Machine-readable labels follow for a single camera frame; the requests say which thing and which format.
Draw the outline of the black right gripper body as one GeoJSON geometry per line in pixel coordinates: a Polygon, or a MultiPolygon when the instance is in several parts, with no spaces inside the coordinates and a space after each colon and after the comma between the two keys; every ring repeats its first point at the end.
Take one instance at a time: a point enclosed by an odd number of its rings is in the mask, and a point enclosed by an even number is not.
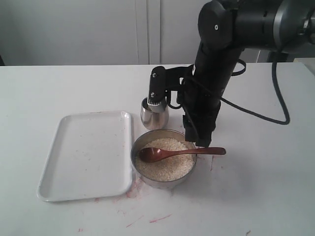
{"type": "Polygon", "coordinates": [[[185,80],[183,109],[196,134],[199,129],[216,128],[221,98],[233,73],[234,64],[194,65],[192,76],[185,80]]]}

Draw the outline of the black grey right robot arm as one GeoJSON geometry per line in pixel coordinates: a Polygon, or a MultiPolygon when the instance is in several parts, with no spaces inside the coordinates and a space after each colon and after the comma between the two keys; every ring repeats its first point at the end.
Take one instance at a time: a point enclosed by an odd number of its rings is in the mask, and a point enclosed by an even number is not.
{"type": "Polygon", "coordinates": [[[198,16],[200,44],[183,79],[185,139],[199,147],[212,140],[223,93],[242,51],[277,56],[311,43],[315,33],[312,0],[213,0],[198,16]]]}

